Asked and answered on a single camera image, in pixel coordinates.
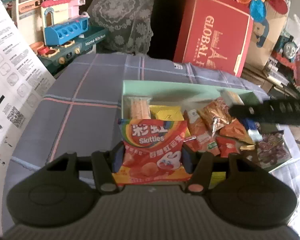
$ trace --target blue toy rack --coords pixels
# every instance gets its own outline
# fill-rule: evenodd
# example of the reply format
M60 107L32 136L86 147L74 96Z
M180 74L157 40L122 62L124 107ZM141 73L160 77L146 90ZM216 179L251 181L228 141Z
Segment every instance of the blue toy rack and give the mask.
M79 16L64 23L44 28L47 46L62 45L88 30L88 17Z

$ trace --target open box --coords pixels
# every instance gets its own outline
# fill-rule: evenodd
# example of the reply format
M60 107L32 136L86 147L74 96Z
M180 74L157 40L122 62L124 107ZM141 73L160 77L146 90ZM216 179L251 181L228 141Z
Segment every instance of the open box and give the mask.
M251 90L189 83L124 80L122 89L122 118L130 118L130 101L127 99L128 97L150 97L151 105L181 106L181 111L184 112L185 110L205 107L210 101L220 97L220 92L223 90L237 93L244 104L260 103L260 100ZM260 128L261 133L264 134L278 130L276 124L260 124ZM241 145L246 144L237 142L238 149ZM267 170L272 171L279 166L282 166L282 164L271 166Z

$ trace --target plaid tablecloth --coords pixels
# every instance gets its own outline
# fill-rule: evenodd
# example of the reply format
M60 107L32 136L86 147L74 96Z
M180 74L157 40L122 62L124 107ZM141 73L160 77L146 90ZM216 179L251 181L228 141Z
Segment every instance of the plaid tablecloth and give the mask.
M258 86L228 73L175 64L145 55L89 54L78 57L56 80L39 104L10 161L3 195L3 231L13 225L5 206L8 191L22 179L63 153L78 156L110 150L121 135L123 80L184 82L252 90L260 99L267 94ZM273 175L297 194L298 208L291 222L300 234L300 151L288 127L284 137L293 159ZM80 176L93 184L92 172Z

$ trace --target skittles bag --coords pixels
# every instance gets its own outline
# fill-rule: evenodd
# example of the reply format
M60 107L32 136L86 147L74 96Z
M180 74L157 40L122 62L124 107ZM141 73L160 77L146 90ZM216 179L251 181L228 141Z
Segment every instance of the skittles bag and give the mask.
M185 121L119 120L125 145L123 163L113 173L117 184L188 180L180 163Z

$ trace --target eiffel tower illustration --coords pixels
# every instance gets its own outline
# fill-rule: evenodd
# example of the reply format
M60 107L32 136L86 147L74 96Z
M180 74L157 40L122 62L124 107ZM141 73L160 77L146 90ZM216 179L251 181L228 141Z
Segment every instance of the eiffel tower illustration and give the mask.
M227 57L224 57L220 55L218 52L216 52L213 48L210 48L212 51L212 54L208 58L223 58L223 59L228 59Z

